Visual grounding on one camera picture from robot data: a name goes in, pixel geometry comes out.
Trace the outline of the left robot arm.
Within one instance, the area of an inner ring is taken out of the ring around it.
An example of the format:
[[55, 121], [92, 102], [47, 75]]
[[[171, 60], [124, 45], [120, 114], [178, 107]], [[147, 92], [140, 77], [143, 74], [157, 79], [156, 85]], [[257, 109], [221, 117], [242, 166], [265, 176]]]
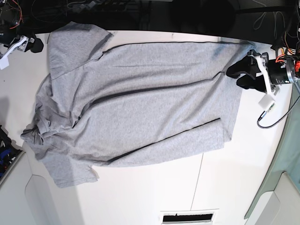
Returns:
[[243, 89], [255, 89], [265, 94], [275, 94], [277, 87], [284, 84], [299, 85], [300, 82], [300, 27], [292, 44], [288, 44], [288, 31], [281, 37], [282, 43], [276, 42], [271, 48], [275, 59], [270, 59], [267, 52], [258, 53], [254, 49], [231, 65], [226, 75], [236, 79], [237, 86]]

